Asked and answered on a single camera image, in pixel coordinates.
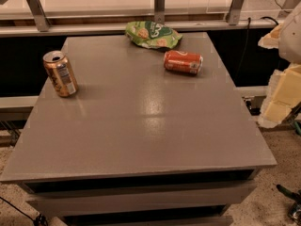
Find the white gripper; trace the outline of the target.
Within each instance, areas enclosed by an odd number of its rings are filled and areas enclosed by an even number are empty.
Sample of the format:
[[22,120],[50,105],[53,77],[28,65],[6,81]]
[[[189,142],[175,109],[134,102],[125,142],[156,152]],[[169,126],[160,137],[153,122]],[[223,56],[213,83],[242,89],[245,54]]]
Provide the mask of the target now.
[[259,126],[274,128],[301,103],[301,2],[283,24],[261,37],[258,45],[265,49],[278,48],[279,56],[291,63],[283,72],[274,70],[261,105]]

